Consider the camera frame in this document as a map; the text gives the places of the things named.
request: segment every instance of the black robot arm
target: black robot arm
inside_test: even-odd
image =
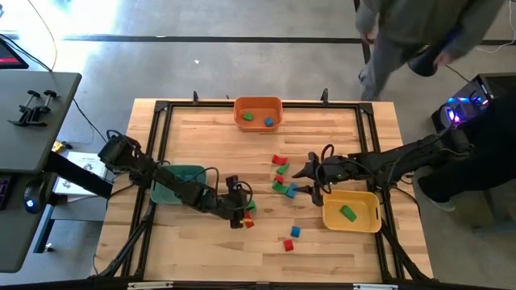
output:
[[[325,158],[328,149],[331,149],[331,153]],[[297,188],[297,191],[309,193],[317,206],[323,205],[320,191],[331,193],[331,184],[370,179],[376,186],[388,188],[404,174],[423,166],[466,158],[472,147],[464,132],[453,128],[385,152],[356,153],[346,157],[333,155],[334,150],[333,145],[327,145],[320,160],[310,152],[305,167],[293,176],[308,177],[314,181],[313,187],[305,186]]]
[[[237,176],[226,178],[228,194],[219,196],[217,190],[194,180],[182,180],[166,168],[161,167],[151,156],[141,151],[139,143],[117,131],[108,131],[109,140],[98,153],[108,169],[115,172],[129,172],[129,179],[146,189],[152,181],[171,189],[184,205],[203,213],[212,213],[230,221],[231,228],[241,228],[244,210],[248,206],[248,194],[252,198],[249,184],[239,181]]]

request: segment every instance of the wooden table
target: wooden table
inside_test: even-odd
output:
[[[143,147],[155,101],[136,99],[127,129],[127,135]],[[382,151],[402,145],[393,103],[373,103],[373,108]],[[218,168],[221,193],[226,190],[227,176],[237,174],[240,180],[246,180],[255,193],[255,226],[232,230],[228,221],[213,215],[182,205],[158,205],[146,280],[381,282],[373,234],[328,230],[321,220],[322,209],[311,203],[309,195],[299,193],[291,200],[271,189],[277,169],[271,164],[273,154],[289,157],[290,168],[285,174],[288,184],[293,181],[290,176],[303,167],[309,151],[319,154],[328,143],[335,145],[335,154],[360,151],[355,113],[285,109],[283,119],[276,132],[243,133],[234,124],[231,108],[174,109],[165,159],[172,164]],[[163,120],[160,118],[156,134],[156,154]],[[128,182],[119,180],[114,190]],[[208,182],[213,186],[213,172],[209,172]],[[300,186],[310,184],[308,179],[295,182]],[[412,193],[411,186],[399,186]],[[366,187],[362,181],[347,181],[334,189],[364,191]],[[135,195],[136,188],[132,188],[110,200],[95,259],[100,271],[127,239]],[[391,202],[400,243],[421,271],[431,276],[416,204],[395,190]],[[282,241],[290,238],[291,226],[301,227],[301,236],[294,239],[294,250],[285,252]],[[390,248],[387,242],[385,245],[389,270],[394,273]],[[139,250],[135,253],[133,268]]]

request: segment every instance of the teal bin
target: teal bin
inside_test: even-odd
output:
[[[189,180],[194,175],[204,170],[203,166],[198,165],[166,165],[163,166],[173,174],[179,176],[182,180]],[[195,181],[206,183],[206,172],[203,172],[195,177]],[[151,199],[157,204],[166,205],[180,205],[181,201],[176,197],[174,191],[164,187],[162,184],[155,181],[151,186]]]

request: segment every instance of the yellow bin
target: yellow bin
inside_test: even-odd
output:
[[[381,228],[380,202],[374,193],[332,190],[324,195],[322,221],[330,230],[376,233]],[[349,206],[356,215],[351,222],[340,209]]]

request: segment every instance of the gray floor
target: gray floor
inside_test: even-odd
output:
[[[0,31],[21,31],[19,43],[52,63],[52,44],[42,36],[45,30],[38,19],[15,17],[16,13],[32,15],[30,7],[16,0],[0,2],[6,11]],[[342,0],[34,2],[56,35],[357,36],[352,2]],[[511,37],[507,13],[504,7],[486,39]],[[315,99],[328,88],[331,99],[356,100],[356,75],[364,64],[357,44],[59,42],[58,48],[56,70],[83,75],[77,101],[101,131],[126,130],[134,98],[191,97],[194,90],[201,98]],[[514,72],[516,47],[494,54],[473,51],[453,67],[467,78],[482,72]],[[422,78],[403,67],[382,97],[395,102],[402,137],[411,142],[431,133],[428,116],[463,85],[448,69]],[[98,136],[90,143],[89,126],[75,108],[69,111],[60,138],[84,143],[76,146],[81,151],[96,152],[102,147]],[[508,184],[496,192],[513,191],[514,186]],[[516,234],[487,238],[472,234],[472,226],[489,223],[479,194],[459,196],[453,214],[439,212],[420,194],[418,201],[436,278],[516,288]],[[29,254],[22,271],[1,274],[0,284],[86,277],[100,229],[95,222],[57,222],[50,237],[56,252]]]

